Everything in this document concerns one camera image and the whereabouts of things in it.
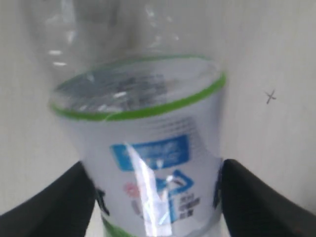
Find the clear plastic bottle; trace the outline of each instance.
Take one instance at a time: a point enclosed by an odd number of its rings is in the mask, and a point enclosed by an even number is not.
[[[207,2],[23,3],[55,81],[49,106],[81,152],[113,237],[200,236],[218,221],[225,76],[208,51]]]

